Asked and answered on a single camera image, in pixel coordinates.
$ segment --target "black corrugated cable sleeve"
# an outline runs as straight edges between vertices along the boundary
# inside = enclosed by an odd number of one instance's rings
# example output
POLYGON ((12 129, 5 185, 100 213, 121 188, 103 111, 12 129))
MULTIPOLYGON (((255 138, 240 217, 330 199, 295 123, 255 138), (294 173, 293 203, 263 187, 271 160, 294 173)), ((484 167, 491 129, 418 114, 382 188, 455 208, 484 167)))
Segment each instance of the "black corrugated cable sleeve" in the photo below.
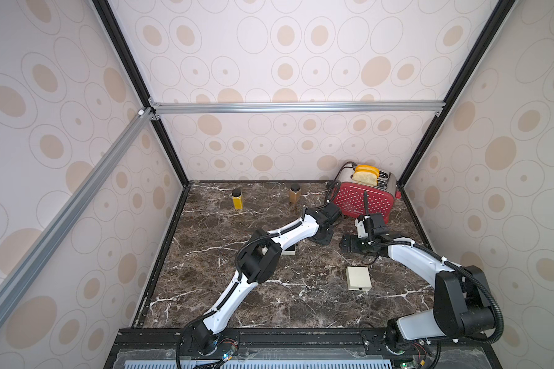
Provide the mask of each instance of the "black corrugated cable sleeve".
POLYGON ((207 314, 203 314, 203 315, 199 316, 198 318, 195 318, 192 321, 188 322, 187 325, 185 326, 185 328, 183 328, 183 334, 178 339, 177 352, 175 354, 175 359, 177 361, 177 369, 182 369, 182 367, 181 367, 181 344, 183 343, 183 340, 185 339, 185 333, 187 333, 187 329, 189 329, 189 327, 194 326, 196 323, 199 323, 200 321, 203 321, 205 318, 207 318, 208 316, 211 316, 213 314, 215 314, 214 310, 210 311, 207 314))
MULTIPOLYGON (((392 241, 392 242, 385 242, 385 243, 378 243, 377 246, 391 246, 394 244, 403 244, 406 246, 413 246, 418 248, 419 250, 433 256, 436 260, 442 262, 441 256, 437 255, 432 250, 428 249, 427 247, 421 246, 418 243, 411 243, 408 241, 392 241)), ((469 339, 470 341, 477 342, 477 343, 495 343, 499 340, 499 338, 503 335, 504 330, 504 319, 503 319, 503 312, 500 310, 499 304, 496 302, 493 295, 488 291, 488 289, 480 283, 479 280, 477 280, 473 275, 471 275, 467 270, 463 269, 462 267, 459 267, 458 265, 455 265, 452 262, 449 262, 447 260, 443 260, 443 264, 447 265, 451 269, 457 271, 462 277, 465 277, 468 281, 470 281, 473 285, 482 292, 484 297, 488 300, 490 303, 490 310, 493 313, 493 316, 495 317, 495 331, 492 335, 490 335, 487 338, 476 338, 471 336, 465 336, 465 338, 469 339)))
POLYGON ((254 242, 257 242, 257 241, 260 241, 260 240, 272 239, 273 237, 277 237, 277 236, 279 236, 279 233, 269 233, 269 234, 266 234, 264 236, 257 237, 255 239, 250 240, 247 243, 245 243, 240 248, 240 250, 238 250, 238 252, 236 253, 236 258, 234 259, 234 265, 236 266, 236 270, 238 270, 238 281, 242 280, 242 269, 238 265, 238 260, 240 260, 240 257, 242 255, 242 253, 244 252, 244 250, 246 249, 246 247, 248 247, 249 245, 251 245, 254 242))
POLYGON ((324 203, 322 205, 317 206, 316 209, 324 208, 326 205, 328 205, 328 203, 333 201, 334 198, 339 194, 339 190, 341 189, 341 181, 339 181, 339 175, 341 175, 341 172, 343 171, 343 169, 345 168, 355 169, 356 167, 357 167, 357 163, 352 161, 348 161, 345 164, 343 164, 343 166, 341 166, 341 168, 339 169, 339 172, 337 173, 337 176, 334 177, 334 180, 332 180, 328 185, 328 188, 326 190, 326 195, 324 196, 324 203))
POLYGON ((433 359, 433 362, 427 369, 433 369, 437 366, 437 363, 439 362, 439 358, 441 358, 441 341, 437 342, 437 352, 435 353, 435 358, 433 359))

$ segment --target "circle pattern wallpaper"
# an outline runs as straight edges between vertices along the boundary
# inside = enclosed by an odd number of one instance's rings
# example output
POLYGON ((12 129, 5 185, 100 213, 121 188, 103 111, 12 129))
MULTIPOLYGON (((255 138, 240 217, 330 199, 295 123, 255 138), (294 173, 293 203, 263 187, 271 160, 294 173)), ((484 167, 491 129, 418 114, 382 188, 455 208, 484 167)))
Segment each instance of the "circle pattern wallpaper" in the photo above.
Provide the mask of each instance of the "circle pattern wallpaper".
POLYGON ((406 189, 435 250, 484 270, 501 365, 554 369, 554 1, 513 10, 406 189))
POLYGON ((496 2, 142 3, 117 11, 152 97, 229 103, 443 100, 496 2))
POLYGON ((434 112, 164 114, 189 178, 328 180, 351 160, 402 174, 434 112))
MULTIPOLYGON (((88 2, 0 2, 0 286, 139 106, 88 2)), ((1 328, 0 368, 103 367, 180 190, 146 127, 1 328)))

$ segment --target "yellow jar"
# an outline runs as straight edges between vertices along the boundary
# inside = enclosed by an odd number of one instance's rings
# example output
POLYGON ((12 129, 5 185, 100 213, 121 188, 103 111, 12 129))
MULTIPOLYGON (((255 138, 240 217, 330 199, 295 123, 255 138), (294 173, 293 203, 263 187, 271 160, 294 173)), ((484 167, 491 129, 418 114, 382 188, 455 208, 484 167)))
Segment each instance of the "yellow jar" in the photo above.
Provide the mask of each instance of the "yellow jar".
POLYGON ((232 201, 234 202, 234 209, 243 209, 243 198, 242 190, 240 188, 235 188, 232 190, 232 201))

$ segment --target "aluminum frame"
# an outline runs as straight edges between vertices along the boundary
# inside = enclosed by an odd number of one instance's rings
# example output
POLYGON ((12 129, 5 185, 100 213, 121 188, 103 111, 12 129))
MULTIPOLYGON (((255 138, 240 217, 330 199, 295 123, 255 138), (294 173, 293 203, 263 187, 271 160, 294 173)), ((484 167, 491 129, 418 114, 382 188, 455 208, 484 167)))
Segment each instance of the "aluminum frame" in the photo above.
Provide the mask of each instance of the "aluminum frame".
POLYGON ((326 101, 302 103, 210 103, 168 104, 153 103, 156 114, 193 113, 320 113, 320 112, 441 112, 445 102, 441 100, 399 101, 326 101))
MULTIPOLYGON (((98 16, 100 17, 100 20, 102 21, 103 27, 109 35, 111 44, 117 51, 119 60, 123 64, 125 71, 127 72, 127 76, 129 77, 133 88, 138 94, 142 105, 151 107, 152 102, 150 99, 150 94, 148 92, 148 87, 143 81, 142 75, 139 72, 138 65, 133 59, 133 54, 131 53, 127 42, 125 41, 125 37, 123 36, 121 27, 119 27, 117 19, 115 18, 113 10, 111 9, 111 5, 107 0, 92 0, 92 3, 94 4, 94 8, 98 13, 98 16)), ((155 115, 154 118, 155 119, 153 119, 152 125, 154 126, 154 130, 158 138, 160 139, 160 143, 162 144, 164 151, 166 152, 166 155, 168 156, 170 163, 178 176, 179 181, 181 181, 183 187, 186 187, 189 183, 189 179, 187 177, 185 169, 183 168, 183 165, 181 164, 181 161, 178 159, 177 152, 175 151, 171 143, 168 132, 166 131, 166 129, 164 129, 164 125, 160 121, 158 115, 155 115)))
POLYGON ((133 121, 105 153, 80 188, 41 233, 13 274, 5 280, 0 288, 0 328, 29 290, 61 241, 80 218, 82 212, 88 207, 104 181, 111 175, 129 146, 133 144, 133 141, 154 116, 150 107, 140 110, 140 113, 142 114, 133 118, 133 121))

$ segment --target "black frame rail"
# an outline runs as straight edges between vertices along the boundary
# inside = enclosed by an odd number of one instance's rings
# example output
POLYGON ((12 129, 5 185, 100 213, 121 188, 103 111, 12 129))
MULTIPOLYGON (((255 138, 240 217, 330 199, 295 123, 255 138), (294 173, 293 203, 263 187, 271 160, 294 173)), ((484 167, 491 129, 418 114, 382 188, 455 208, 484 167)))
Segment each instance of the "black frame rail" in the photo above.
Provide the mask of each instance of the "black frame rail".
POLYGON ((158 252, 158 255, 156 256, 156 260, 154 262, 154 268, 148 279, 148 284, 146 285, 146 288, 143 292, 142 299, 140 299, 140 302, 138 305, 138 311, 136 312, 135 317, 133 318, 133 321, 132 321, 133 328, 142 327, 144 321, 146 320, 150 303, 152 302, 152 296, 154 295, 156 284, 158 283, 158 277, 160 277, 160 273, 163 270, 164 260, 166 260, 168 249, 172 244, 174 233, 177 231, 178 221, 181 218, 181 213, 183 212, 183 208, 185 207, 185 203, 187 202, 187 196, 189 195, 190 189, 191 189, 191 184, 188 184, 185 188, 183 188, 183 191, 181 192, 181 197, 178 200, 177 208, 174 210, 170 225, 168 227, 166 234, 164 235, 163 244, 160 247, 160 251, 158 252))
MULTIPOLYGON (((237 338, 239 345, 236 355, 246 357, 261 349, 345 349, 365 353, 366 358, 389 359, 391 361, 402 359, 410 360, 418 355, 416 348, 407 350, 402 355, 393 355, 382 343, 385 328, 236 328, 226 329, 224 334, 237 338)), ((183 329, 164 328, 127 328, 119 329, 117 338, 113 344, 104 369, 112 369, 117 355, 122 351, 164 349, 175 350, 177 342, 181 339, 183 329)), ((442 343, 444 350, 451 349, 483 351, 493 369, 502 369, 495 351, 489 344, 463 341, 442 343)), ((219 359, 224 351, 218 349, 212 355, 200 356, 197 349, 192 346, 191 337, 185 337, 181 346, 181 358, 192 359, 219 359)))
POLYGON ((427 148, 433 141, 433 138, 441 127, 441 124, 444 122, 445 118, 458 100, 462 90, 465 88, 468 80, 470 79, 470 76, 472 76, 472 73, 474 72, 474 70, 476 70, 476 67, 480 63, 482 56, 488 49, 490 43, 494 39, 496 33, 498 32, 500 26, 503 24, 504 19, 507 17, 507 14, 509 14, 511 7, 515 2, 516 0, 499 0, 497 5, 495 6, 495 9, 486 21, 482 32, 480 32, 480 35, 478 36, 474 47, 466 58, 464 65, 462 65, 462 68, 460 69, 456 80, 453 82, 449 92, 445 96, 445 99, 443 100, 445 102, 443 110, 438 116, 433 117, 429 128, 425 132, 425 135, 423 136, 419 145, 416 147, 416 150, 412 155, 411 160, 408 162, 406 169, 404 169, 404 172, 400 176, 398 180, 399 187, 404 187, 404 185, 414 172, 416 166, 421 161, 423 155, 425 155, 427 148))
MULTIPOLYGON (((109 34, 111 43, 115 47, 115 50, 119 55, 119 59, 121 59, 121 62, 123 63, 123 66, 127 71, 127 75, 129 76, 129 79, 131 80, 142 105, 151 107, 153 110, 155 110, 156 107, 152 106, 148 87, 143 81, 142 75, 140 74, 138 69, 138 65, 135 63, 135 59, 133 58, 131 50, 129 49, 129 46, 125 41, 125 37, 123 36, 121 28, 119 27, 117 19, 113 14, 113 10, 109 5, 109 2, 107 0, 93 0, 93 4, 98 15, 100 16, 100 19, 103 21, 103 25, 107 30, 107 33, 109 34)), ((181 161, 178 159, 177 152, 172 146, 170 137, 168 136, 168 132, 164 128, 163 123, 160 121, 160 118, 157 114, 155 114, 155 118, 153 118, 152 120, 152 125, 154 126, 154 130, 158 135, 160 143, 162 143, 162 146, 164 147, 164 151, 170 159, 172 167, 177 173, 179 181, 181 181, 183 187, 186 187, 189 183, 189 179, 187 178, 185 169, 181 165, 181 161)))

